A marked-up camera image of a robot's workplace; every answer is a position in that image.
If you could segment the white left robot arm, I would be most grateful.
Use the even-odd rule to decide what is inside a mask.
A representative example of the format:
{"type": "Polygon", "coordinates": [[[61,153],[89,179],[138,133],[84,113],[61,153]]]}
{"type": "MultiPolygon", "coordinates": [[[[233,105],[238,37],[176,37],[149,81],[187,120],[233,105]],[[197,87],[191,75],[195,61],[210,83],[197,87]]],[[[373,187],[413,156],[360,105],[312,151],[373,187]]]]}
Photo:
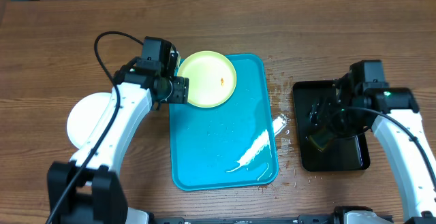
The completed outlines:
{"type": "Polygon", "coordinates": [[[119,171],[143,118],[163,103],[186,104],[188,78],[175,74],[179,53],[169,41],[146,37],[142,52],[108,79],[112,92],[94,129],[67,163],[47,173],[47,223],[148,223],[149,213],[130,208],[119,171]]]}

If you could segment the green yellow sponge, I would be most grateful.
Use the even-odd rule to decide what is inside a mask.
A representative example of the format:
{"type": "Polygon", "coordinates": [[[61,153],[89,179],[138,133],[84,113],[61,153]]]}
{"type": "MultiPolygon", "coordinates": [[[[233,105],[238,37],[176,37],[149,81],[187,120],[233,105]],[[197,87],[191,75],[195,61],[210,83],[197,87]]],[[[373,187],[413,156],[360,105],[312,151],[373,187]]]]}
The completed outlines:
{"type": "Polygon", "coordinates": [[[324,151],[335,140],[336,134],[327,127],[322,127],[308,136],[308,140],[319,151],[324,151]]]}

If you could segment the yellow-green plate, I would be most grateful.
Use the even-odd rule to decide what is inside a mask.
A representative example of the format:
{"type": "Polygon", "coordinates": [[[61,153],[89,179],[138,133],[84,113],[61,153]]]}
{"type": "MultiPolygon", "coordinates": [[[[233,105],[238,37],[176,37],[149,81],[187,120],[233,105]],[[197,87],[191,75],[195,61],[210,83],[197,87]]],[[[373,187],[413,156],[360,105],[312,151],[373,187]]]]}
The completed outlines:
{"type": "Polygon", "coordinates": [[[214,108],[225,103],[236,89],[234,65],[214,51],[200,51],[188,56],[177,76],[189,79],[187,102],[199,108],[214,108]]]}

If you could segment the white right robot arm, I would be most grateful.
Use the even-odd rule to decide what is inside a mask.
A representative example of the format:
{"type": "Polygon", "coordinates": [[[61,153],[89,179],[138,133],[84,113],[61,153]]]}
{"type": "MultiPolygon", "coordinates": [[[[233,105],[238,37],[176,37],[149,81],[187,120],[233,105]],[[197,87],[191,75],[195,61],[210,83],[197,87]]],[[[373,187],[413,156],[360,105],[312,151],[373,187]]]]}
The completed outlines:
{"type": "Polygon", "coordinates": [[[435,222],[435,156],[418,103],[409,88],[392,88],[380,60],[363,60],[332,83],[332,97],[318,97],[308,140],[318,150],[369,129],[383,148],[396,180],[406,223],[435,222]]]}

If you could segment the white plate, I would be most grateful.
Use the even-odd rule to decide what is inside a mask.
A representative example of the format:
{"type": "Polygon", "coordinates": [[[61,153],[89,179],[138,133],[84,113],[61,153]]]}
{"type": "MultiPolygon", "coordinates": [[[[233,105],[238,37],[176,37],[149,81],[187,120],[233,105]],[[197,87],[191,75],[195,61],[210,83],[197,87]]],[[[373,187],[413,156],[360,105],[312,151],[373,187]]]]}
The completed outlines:
{"type": "Polygon", "coordinates": [[[67,135],[70,142],[80,148],[94,130],[111,98],[110,93],[94,93],[82,98],[67,118],[67,135]]]}

